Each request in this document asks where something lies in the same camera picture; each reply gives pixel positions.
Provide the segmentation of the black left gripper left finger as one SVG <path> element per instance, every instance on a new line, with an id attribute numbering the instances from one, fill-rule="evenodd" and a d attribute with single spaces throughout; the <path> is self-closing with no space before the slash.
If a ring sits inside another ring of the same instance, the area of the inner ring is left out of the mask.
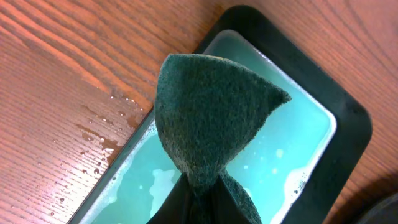
<path id="1" fill-rule="evenodd" d="M 192 190 L 182 174 L 155 215 L 147 224 L 187 224 L 192 204 Z"/>

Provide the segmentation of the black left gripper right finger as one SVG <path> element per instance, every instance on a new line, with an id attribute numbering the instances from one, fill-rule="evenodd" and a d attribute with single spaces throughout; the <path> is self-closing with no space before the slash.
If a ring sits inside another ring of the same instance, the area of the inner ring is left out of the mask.
<path id="1" fill-rule="evenodd" d="M 214 184 L 214 221 L 216 224 L 249 223 L 220 176 Z"/>

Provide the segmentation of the green yellow scrub sponge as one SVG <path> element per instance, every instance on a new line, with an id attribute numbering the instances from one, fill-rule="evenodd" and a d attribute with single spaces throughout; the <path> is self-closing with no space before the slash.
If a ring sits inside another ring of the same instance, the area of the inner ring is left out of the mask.
<path id="1" fill-rule="evenodd" d="M 171 54 L 161 66 L 154 105 L 164 151 L 192 190 L 188 223 L 215 223 L 214 184 L 220 176 L 249 223 L 261 218 L 226 169 L 290 95 L 231 60 Z"/>

